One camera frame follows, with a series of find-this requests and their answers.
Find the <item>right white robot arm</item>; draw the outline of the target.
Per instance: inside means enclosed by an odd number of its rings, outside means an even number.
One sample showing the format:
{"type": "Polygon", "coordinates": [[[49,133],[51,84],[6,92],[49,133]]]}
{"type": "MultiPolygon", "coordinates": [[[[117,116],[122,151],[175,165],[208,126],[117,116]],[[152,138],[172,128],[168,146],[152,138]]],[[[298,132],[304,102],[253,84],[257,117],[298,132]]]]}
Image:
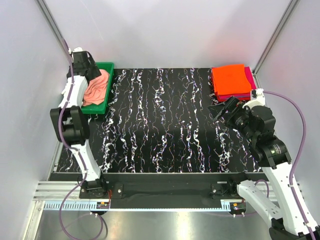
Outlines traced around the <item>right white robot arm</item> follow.
{"type": "Polygon", "coordinates": [[[306,139],[306,120],[298,105],[288,99],[298,111],[302,121],[302,139],[295,160],[292,160],[285,143],[275,135],[276,118],[266,106],[267,91],[251,91],[250,100],[243,102],[230,97],[225,102],[209,106],[215,122],[237,130],[248,141],[253,158],[268,179],[266,187],[272,189],[277,204],[257,189],[245,173],[238,173],[226,184],[232,198],[249,203],[268,226],[273,240],[318,240],[320,225],[312,217],[295,178],[306,139]]]}

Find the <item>salmon pink t-shirt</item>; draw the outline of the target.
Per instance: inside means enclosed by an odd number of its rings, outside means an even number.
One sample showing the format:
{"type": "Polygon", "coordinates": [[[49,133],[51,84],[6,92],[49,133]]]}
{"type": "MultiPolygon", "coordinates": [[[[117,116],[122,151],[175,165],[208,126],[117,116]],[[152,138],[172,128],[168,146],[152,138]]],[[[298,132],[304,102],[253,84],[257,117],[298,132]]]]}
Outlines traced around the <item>salmon pink t-shirt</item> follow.
{"type": "Polygon", "coordinates": [[[83,96],[83,106],[100,105],[104,102],[110,74],[100,69],[101,76],[91,80],[83,96]]]}

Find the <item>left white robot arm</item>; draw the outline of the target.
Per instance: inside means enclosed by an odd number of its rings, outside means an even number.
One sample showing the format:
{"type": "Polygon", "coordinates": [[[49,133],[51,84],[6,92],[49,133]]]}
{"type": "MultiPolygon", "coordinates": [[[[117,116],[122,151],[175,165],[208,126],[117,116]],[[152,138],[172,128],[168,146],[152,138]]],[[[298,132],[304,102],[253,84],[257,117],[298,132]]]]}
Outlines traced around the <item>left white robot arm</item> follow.
{"type": "Polygon", "coordinates": [[[61,93],[63,99],[49,114],[58,141],[71,151],[80,167],[80,198],[103,198],[108,184],[90,148],[90,127],[82,107],[104,102],[110,75],[99,69],[92,55],[81,47],[68,53],[71,62],[61,93]]]}

